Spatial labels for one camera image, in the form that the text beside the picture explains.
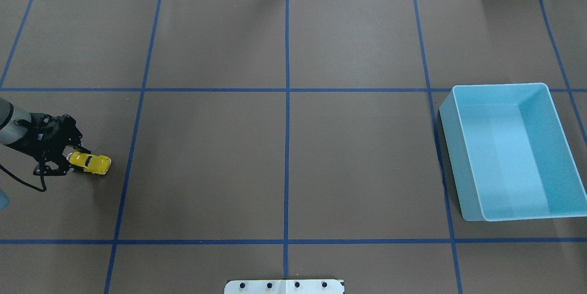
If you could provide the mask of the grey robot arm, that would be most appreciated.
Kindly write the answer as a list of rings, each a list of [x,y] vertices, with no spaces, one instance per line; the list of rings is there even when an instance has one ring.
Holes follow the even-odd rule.
[[[4,98],[0,101],[1,144],[32,157],[37,162],[35,176],[66,175],[73,168],[64,156],[67,146],[91,153],[82,146],[83,135],[76,127],[76,120],[68,114],[29,113]]]

